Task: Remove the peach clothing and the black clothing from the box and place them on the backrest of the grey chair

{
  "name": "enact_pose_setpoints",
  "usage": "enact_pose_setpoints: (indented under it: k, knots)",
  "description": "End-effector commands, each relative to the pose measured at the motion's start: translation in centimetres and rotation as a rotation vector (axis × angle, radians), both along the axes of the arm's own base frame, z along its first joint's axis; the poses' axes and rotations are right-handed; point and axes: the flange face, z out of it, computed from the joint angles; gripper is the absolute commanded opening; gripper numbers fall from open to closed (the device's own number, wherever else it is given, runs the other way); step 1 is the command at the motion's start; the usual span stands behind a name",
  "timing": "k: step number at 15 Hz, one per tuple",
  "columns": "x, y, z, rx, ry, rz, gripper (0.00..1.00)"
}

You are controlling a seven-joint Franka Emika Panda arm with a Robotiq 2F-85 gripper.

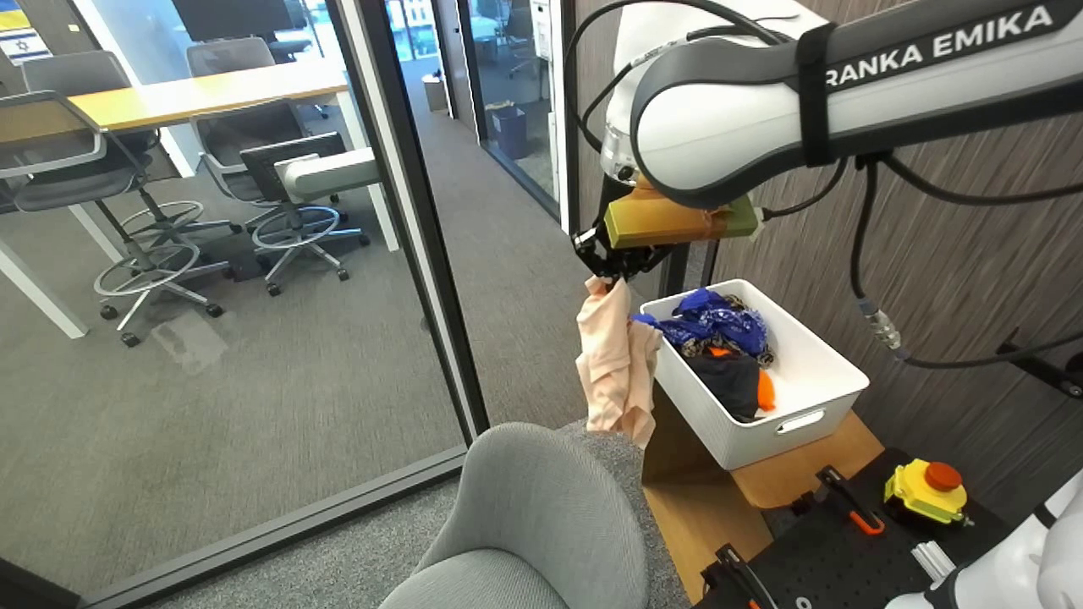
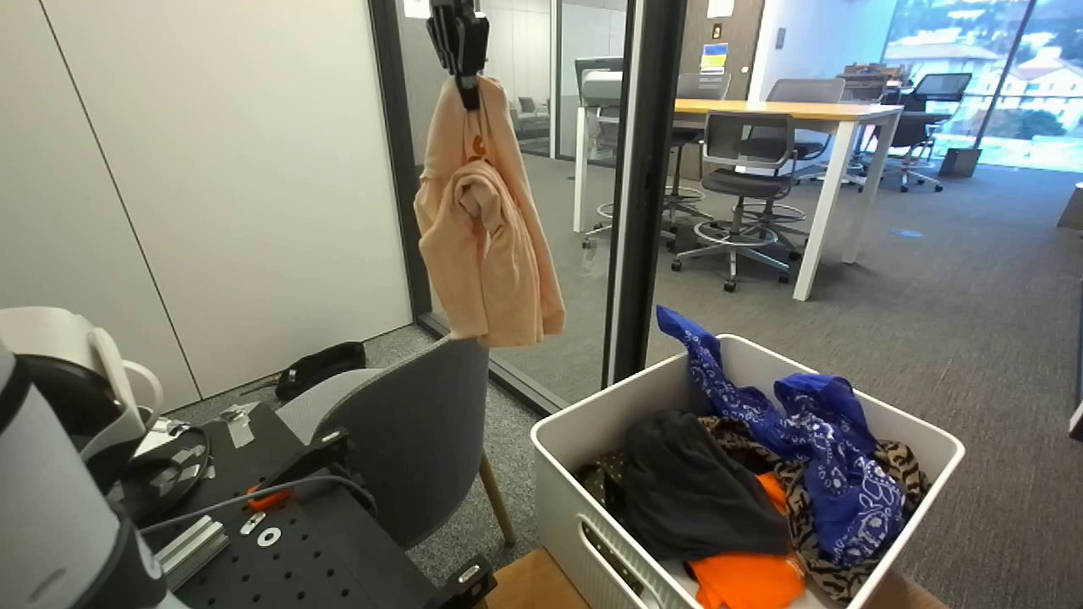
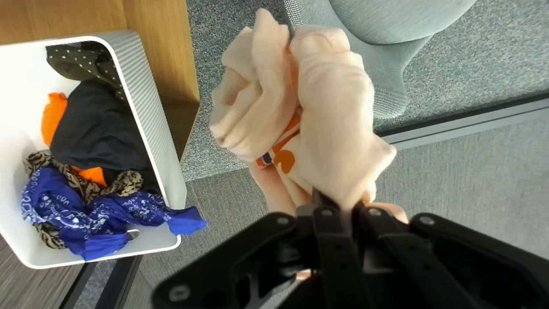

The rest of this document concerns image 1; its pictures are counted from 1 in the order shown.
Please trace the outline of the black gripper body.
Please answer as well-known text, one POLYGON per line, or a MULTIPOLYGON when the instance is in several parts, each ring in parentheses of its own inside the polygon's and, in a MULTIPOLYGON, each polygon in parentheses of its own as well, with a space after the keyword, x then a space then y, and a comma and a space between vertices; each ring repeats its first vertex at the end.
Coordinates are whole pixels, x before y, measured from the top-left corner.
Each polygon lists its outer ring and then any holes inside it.
POLYGON ((670 256, 667 247, 612 247, 602 225, 576 232, 573 250, 595 279, 637 279, 670 256))

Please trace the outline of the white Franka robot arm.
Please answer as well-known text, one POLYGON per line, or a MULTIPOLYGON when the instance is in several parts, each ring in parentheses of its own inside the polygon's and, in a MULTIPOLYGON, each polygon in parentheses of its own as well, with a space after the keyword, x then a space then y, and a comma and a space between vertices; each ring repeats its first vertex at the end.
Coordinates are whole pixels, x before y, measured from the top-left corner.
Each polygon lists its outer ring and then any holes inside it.
POLYGON ((904 0, 826 19, 799 0, 610 0, 614 78, 584 142, 610 200, 573 236, 602 279, 710 236, 755 187, 1079 109, 1083 0, 904 0))

